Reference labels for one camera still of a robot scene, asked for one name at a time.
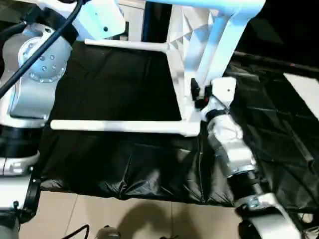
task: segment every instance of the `black clamp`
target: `black clamp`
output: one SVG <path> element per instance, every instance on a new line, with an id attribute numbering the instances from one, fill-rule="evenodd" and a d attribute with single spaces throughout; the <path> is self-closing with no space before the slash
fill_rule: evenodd
<path id="1" fill-rule="evenodd" d="M 196 109 L 202 110 L 207 106 L 209 98 L 212 96 L 212 85 L 206 86 L 204 89 L 204 95 L 200 96 L 200 87 L 195 78 L 192 78 L 190 81 L 190 91 Z"/>

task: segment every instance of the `wrinkled black fabric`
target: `wrinkled black fabric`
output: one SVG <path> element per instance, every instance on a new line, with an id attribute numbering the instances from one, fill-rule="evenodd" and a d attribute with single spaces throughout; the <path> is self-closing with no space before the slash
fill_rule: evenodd
<path id="1" fill-rule="evenodd" d="M 287 127 L 318 162 L 319 122 L 280 73 L 233 64 L 231 111 L 282 204 L 318 208 L 319 180 Z M 76 43 L 59 82 L 51 119 L 179 120 L 164 54 Z M 173 134 L 52 131 L 37 167 L 50 191 L 232 206 L 232 194 L 206 139 Z"/>

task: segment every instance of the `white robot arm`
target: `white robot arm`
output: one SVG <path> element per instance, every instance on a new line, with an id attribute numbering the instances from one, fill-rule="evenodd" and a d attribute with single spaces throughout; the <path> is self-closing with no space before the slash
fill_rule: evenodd
<path id="1" fill-rule="evenodd" d="M 78 8 L 79 5 L 74 0 L 23 1 L 38 6 L 31 14 L 39 13 L 38 18 L 34 17 L 39 21 L 22 22 L 7 31 L 6 34 L 11 33 L 8 36 L 0 33 L 0 37 L 6 39 L 3 46 L 5 70 L 0 79 L 0 149 L 4 149 L 0 151 L 1 239 L 18 238 L 19 224 L 29 221 L 35 215 L 39 181 L 32 174 L 33 165 L 39 157 L 41 131 L 53 107 L 55 88 L 65 72 L 72 43 L 85 38 L 104 39 L 125 30 L 123 16 L 112 0 L 85 0 L 81 8 Z M 223 8 L 224 12 L 233 17 L 242 11 L 243 4 L 245 9 L 247 6 L 249 8 L 250 3 L 253 3 L 252 7 L 260 8 L 262 5 L 258 6 L 256 3 L 263 4 L 260 0 L 154 1 Z M 76 18 L 67 26 L 65 22 L 76 9 L 79 10 Z M 241 20 L 248 21 L 254 17 L 251 16 L 252 12 L 257 14 L 258 11 L 244 12 L 242 15 L 247 14 L 247 19 L 244 17 Z M 56 39 L 51 45 L 48 44 L 54 35 Z M 2 89 L 18 72 L 19 78 L 2 96 Z M 255 228 L 262 239 L 301 238 L 275 196 L 258 181 L 254 156 L 243 141 L 241 128 L 229 113 L 228 107 L 234 97 L 236 80 L 216 78 L 209 72 L 207 71 L 207 77 L 212 79 L 212 85 L 210 94 L 204 96 L 208 97 L 204 100 L 208 104 L 200 110 L 202 118 L 209 121 L 208 139 L 233 191 L 237 211 L 244 220 L 241 228 L 245 231 Z M 196 100 L 202 100 L 200 92 L 206 91 L 199 89 L 200 86 L 195 90 Z"/>

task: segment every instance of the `black cloth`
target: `black cloth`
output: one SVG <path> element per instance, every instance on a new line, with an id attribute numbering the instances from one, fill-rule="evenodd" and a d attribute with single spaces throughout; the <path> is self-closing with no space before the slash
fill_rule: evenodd
<path id="1" fill-rule="evenodd" d="M 282 73 L 230 64 L 238 80 L 231 111 L 264 177 L 288 209 L 318 209 L 319 122 Z M 180 120 L 166 56 L 76 43 L 56 90 L 50 119 Z M 198 137 L 123 132 L 43 132 L 42 188 L 121 200 L 144 198 L 232 206 L 233 197 L 207 143 Z"/>

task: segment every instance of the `white tabletop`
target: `white tabletop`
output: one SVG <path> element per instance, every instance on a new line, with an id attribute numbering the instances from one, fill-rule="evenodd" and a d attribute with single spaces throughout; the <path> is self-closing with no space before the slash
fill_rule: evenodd
<path id="1" fill-rule="evenodd" d="M 284 76 L 305 101 L 308 108 L 319 119 L 319 81 L 314 78 L 284 73 Z"/>

